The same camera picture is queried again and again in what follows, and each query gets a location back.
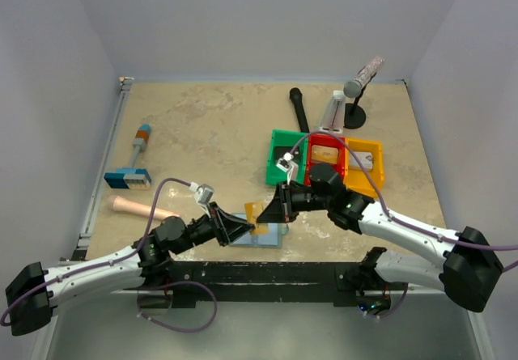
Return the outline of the sage green card holder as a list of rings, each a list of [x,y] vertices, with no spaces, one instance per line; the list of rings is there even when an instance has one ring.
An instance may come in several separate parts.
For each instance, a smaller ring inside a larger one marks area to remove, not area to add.
[[[282,239],[289,231],[288,225],[268,223],[267,227],[265,234],[253,235],[249,232],[242,235],[231,244],[232,247],[281,248]]]

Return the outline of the black VIP card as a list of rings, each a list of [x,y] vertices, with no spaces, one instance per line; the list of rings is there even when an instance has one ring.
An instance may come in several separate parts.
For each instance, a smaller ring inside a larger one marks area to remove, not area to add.
[[[282,158],[286,153],[290,151],[290,146],[275,146],[274,147],[274,161],[278,161],[280,158]],[[293,154],[293,161],[295,163],[299,163],[301,159],[300,150],[297,148]]]

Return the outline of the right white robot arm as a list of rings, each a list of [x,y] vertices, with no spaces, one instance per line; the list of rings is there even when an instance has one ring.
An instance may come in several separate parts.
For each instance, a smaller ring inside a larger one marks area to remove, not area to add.
[[[407,256],[380,253],[372,267],[383,281],[442,291],[468,311],[485,309],[503,274],[503,265],[479,230],[466,227],[454,231],[399,218],[381,201],[347,188],[326,163],[314,166],[309,180],[309,185],[279,183],[257,222],[289,223],[301,212],[324,210],[343,230],[383,239],[409,251]]]

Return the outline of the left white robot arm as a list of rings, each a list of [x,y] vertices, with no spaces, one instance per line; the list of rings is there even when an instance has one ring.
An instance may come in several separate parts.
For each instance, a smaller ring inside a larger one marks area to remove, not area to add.
[[[212,239],[224,247],[255,226],[223,211],[216,203],[207,213],[185,223],[165,218],[157,227],[120,251],[71,266],[44,268],[40,262],[26,265],[5,289],[6,310],[1,325],[13,336],[35,332],[47,325],[66,303],[102,290],[148,286],[160,281],[179,255]]]

